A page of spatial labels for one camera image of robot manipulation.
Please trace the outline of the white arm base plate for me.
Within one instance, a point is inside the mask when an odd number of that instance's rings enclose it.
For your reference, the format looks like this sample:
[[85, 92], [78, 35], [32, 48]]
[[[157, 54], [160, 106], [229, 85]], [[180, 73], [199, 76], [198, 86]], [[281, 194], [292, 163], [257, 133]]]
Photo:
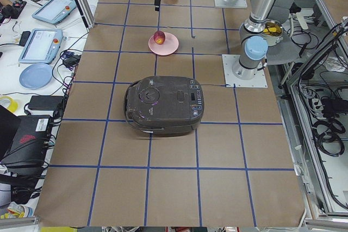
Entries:
[[240, 55], [223, 54], [222, 64], [227, 87], [267, 88], [265, 71], [260, 61], [257, 68], [245, 69], [239, 63]]

